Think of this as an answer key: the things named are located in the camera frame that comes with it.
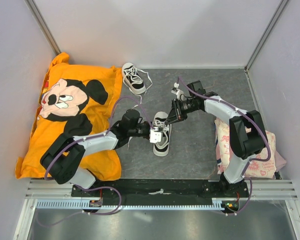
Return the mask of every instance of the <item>gray floor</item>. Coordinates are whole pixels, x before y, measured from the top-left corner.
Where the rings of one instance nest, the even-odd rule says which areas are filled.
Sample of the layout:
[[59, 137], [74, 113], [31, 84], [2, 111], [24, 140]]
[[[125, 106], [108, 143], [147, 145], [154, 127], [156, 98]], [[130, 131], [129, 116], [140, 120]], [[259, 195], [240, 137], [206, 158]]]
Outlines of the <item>gray floor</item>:
[[[203, 87], [218, 93], [229, 103], [248, 111], [255, 109], [247, 78], [243, 69], [150, 69], [153, 86], [143, 96], [142, 104], [153, 120], [156, 112], [171, 110], [175, 97], [171, 88], [178, 76], [186, 83], [200, 80]], [[143, 75], [146, 86], [150, 84]], [[121, 96], [133, 96], [123, 85]], [[127, 109], [134, 106], [131, 100], [122, 100], [115, 111], [119, 120]], [[203, 111], [190, 113], [188, 119], [172, 126], [169, 154], [155, 156], [153, 145], [146, 139], [133, 138], [129, 149], [117, 149], [122, 178], [142, 179], [218, 179], [214, 117]]]
[[[78, 210], [37, 209], [42, 224]], [[33, 221], [32, 240], [295, 240], [284, 201], [252, 201], [238, 216], [204, 210], [123, 210], [110, 216], [76, 215], [44, 228]]]

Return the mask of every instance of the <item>shoe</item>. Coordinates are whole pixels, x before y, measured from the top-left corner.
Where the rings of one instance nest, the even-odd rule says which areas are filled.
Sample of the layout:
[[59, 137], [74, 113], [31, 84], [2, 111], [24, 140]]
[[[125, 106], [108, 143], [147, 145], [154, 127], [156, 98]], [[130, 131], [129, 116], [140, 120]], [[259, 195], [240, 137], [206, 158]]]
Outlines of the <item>shoe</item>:
[[163, 128], [162, 139], [160, 142], [157, 142], [153, 146], [153, 153], [159, 157], [164, 157], [168, 155], [169, 152], [169, 142], [172, 130], [172, 124], [165, 125], [165, 120], [167, 119], [168, 114], [164, 111], [159, 111], [155, 114], [153, 119], [154, 127]]
[[[152, 80], [147, 71], [136, 68], [132, 63], [127, 62], [122, 66], [122, 77], [123, 83], [126, 85], [129, 90], [134, 94], [140, 97], [140, 104], [142, 103], [141, 94], [146, 93], [147, 90], [152, 86]], [[140, 77], [138, 72], [147, 74], [149, 81], [151, 82], [150, 86], [146, 88], [144, 81]]]

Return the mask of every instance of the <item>pink fabric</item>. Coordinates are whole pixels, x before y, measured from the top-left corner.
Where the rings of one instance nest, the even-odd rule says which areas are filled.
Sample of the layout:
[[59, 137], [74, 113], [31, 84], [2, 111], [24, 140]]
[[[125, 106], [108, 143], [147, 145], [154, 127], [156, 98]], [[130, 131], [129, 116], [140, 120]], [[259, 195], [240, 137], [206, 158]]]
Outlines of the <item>pink fabric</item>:
[[[216, 139], [218, 139], [215, 153], [216, 159], [221, 159], [221, 163], [218, 163], [218, 174], [221, 174], [227, 169], [234, 153], [230, 147], [229, 126], [219, 118], [217, 118], [214, 123], [216, 126]], [[266, 136], [270, 146], [271, 158], [267, 162], [252, 161], [245, 173], [246, 177], [272, 178], [275, 172], [286, 165], [286, 160], [284, 160], [276, 151], [276, 136], [269, 131], [266, 131]], [[265, 159], [267, 156], [267, 149], [264, 148], [256, 157], [258, 159]]]

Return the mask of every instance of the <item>shoe sole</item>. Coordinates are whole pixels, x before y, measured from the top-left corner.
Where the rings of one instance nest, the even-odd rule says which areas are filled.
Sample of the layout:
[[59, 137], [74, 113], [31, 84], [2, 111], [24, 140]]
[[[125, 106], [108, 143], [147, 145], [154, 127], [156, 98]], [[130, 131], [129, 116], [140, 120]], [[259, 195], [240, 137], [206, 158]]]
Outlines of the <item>shoe sole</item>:
[[[156, 118], [160, 118], [160, 119], [166, 119], [168, 117], [168, 114], [164, 111], [159, 111], [155, 114], [153, 121], [155, 121]], [[153, 153], [154, 155], [158, 156], [158, 157], [165, 157], [168, 155], [169, 153], [169, 148], [170, 148], [170, 140], [171, 140], [171, 131], [172, 131], [172, 124], [170, 124], [170, 129], [169, 129], [169, 142], [168, 142], [168, 147], [166, 149], [166, 151], [158, 151], [155, 147], [155, 144], [153, 145]]]
[[[131, 66], [134, 66], [131, 62], [127, 62], [122, 66], [121, 73], [123, 78], [124, 78], [124, 69], [130, 68]], [[136, 95], [143, 94], [146, 91], [146, 86], [144, 83], [142, 88], [137, 89], [132, 86], [132, 84], [127, 78], [124, 78], [123, 81], [129, 86], [130, 90]]]

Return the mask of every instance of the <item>wall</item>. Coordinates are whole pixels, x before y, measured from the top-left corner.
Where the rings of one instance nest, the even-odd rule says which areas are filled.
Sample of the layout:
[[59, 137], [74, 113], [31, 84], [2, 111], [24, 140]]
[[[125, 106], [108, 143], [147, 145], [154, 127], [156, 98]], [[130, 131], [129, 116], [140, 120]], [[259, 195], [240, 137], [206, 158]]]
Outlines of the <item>wall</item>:
[[28, 179], [16, 180], [53, 52], [22, 0], [0, 1], [0, 240], [11, 240]]
[[268, 130], [300, 199], [300, 0], [290, 1], [250, 70]]
[[280, 0], [35, 0], [74, 62], [244, 66]]

